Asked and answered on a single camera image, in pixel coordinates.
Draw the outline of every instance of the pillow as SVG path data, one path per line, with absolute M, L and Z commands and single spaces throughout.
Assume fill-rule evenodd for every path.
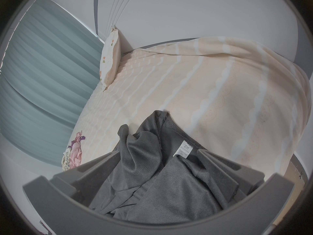
M 100 61 L 100 81 L 104 91 L 112 84 L 120 62 L 120 41 L 118 29 L 112 28 L 102 49 Z

